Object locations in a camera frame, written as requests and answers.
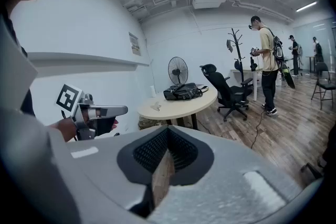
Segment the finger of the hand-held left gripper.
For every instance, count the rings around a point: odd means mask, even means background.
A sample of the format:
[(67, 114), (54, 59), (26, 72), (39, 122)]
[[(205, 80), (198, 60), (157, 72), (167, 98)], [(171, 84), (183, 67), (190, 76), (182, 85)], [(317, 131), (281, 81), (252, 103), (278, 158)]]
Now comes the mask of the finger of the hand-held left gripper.
[(90, 105), (89, 116), (120, 116), (127, 114), (128, 107), (124, 105)]

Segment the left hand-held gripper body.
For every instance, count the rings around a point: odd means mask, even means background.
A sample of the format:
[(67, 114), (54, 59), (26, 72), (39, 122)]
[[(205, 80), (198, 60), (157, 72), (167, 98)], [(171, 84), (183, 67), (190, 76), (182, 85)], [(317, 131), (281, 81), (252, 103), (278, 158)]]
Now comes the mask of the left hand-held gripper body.
[(96, 119), (96, 109), (93, 107), (93, 98), (79, 88), (64, 84), (58, 94), (55, 105), (61, 108), (62, 115), (68, 115), (76, 129), (77, 139), (91, 140), (96, 135), (95, 129), (90, 127), (89, 121)]

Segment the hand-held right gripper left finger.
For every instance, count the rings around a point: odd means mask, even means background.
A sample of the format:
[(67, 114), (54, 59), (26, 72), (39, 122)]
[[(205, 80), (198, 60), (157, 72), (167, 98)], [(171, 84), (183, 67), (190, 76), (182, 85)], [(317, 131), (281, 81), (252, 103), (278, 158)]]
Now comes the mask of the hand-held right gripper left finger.
[(75, 163), (84, 174), (109, 199), (123, 209), (130, 210), (141, 203), (143, 198), (149, 202), (146, 214), (150, 214), (163, 200), (167, 192), (169, 174), (169, 155), (163, 157), (154, 172), (150, 173), (150, 186), (139, 185), (128, 181), (117, 162), (120, 149), (157, 131), (155, 126), (141, 131), (121, 134), (119, 136), (67, 143)]

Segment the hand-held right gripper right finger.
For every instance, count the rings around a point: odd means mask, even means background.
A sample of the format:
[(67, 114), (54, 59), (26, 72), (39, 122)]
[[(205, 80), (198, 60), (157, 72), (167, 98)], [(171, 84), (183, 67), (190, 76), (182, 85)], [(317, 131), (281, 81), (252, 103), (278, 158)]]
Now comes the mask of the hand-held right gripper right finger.
[(151, 223), (289, 223), (303, 209), (302, 188), (242, 143), (187, 129), (214, 154), (195, 184), (170, 186)]

